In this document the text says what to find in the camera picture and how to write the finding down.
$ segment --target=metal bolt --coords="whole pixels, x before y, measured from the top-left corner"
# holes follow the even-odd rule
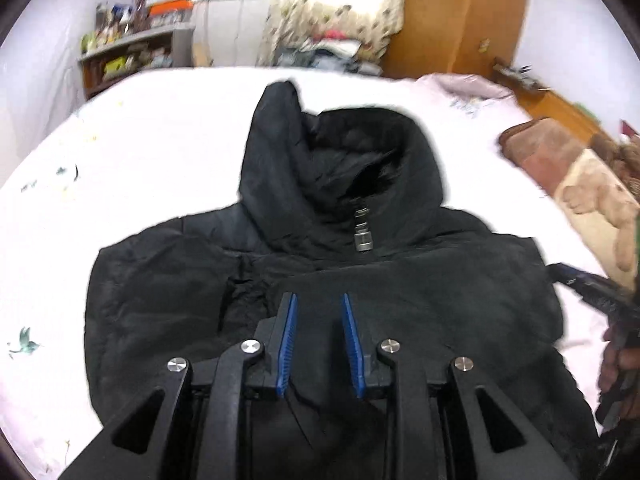
[[[380,348],[382,348],[383,352],[388,354],[395,354],[400,351],[400,343],[395,339],[385,339],[382,343],[380,343]]]
[[[456,360],[453,361],[453,365],[463,372],[468,372],[471,368],[474,367],[474,362],[469,357],[456,357]]]
[[[245,354],[255,354],[261,347],[260,341],[256,341],[255,339],[247,339],[240,345],[240,348]]]
[[[182,357],[174,357],[166,364],[170,372],[181,372],[187,367],[187,359]]]

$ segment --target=wooden wardrobe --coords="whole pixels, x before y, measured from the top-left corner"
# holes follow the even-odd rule
[[[511,63],[527,0],[405,0],[404,27],[383,56],[383,75],[432,72],[492,76],[495,57]]]

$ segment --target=white bed sheet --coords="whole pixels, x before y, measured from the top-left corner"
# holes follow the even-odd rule
[[[498,134],[529,119],[513,100],[485,102],[469,114],[432,78],[393,82],[305,70],[128,78],[63,123],[0,189],[0,340],[7,350],[19,348],[20,329],[31,327],[42,345],[31,355],[0,355],[0,427],[37,479],[57,478],[100,431],[83,349],[86,286],[98,250],[166,219],[235,202],[255,105],[266,85],[285,78],[297,82],[307,110],[381,105],[411,115],[440,161],[446,205],[496,232],[535,237],[548,263],[602,273],[554,203],[498,154]],[[58,176],[58,168],[67,172]],[[558,292],[566,319],[559,348],[594,408],[606,320],[571,292]]]

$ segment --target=zipper pull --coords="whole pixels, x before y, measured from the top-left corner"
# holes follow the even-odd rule
[[[367,224],[367,213],[369,213],[367,207],[356,209],[356,234],[354,238],[358,252],[373,249],[373,238],[371,231],[369,231],[369,224]]]

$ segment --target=jacket sleeve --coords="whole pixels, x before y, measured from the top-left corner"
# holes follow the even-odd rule
[[[92,405],[103,423],[169,359],[219,356],[266,316],[260,305],[250,313],[230,306],[252,258],[221,247],[221,236],[227,247],[234,240],[216,228],[229,224],[217,213],[165,222],[98,254],[84,352]]]

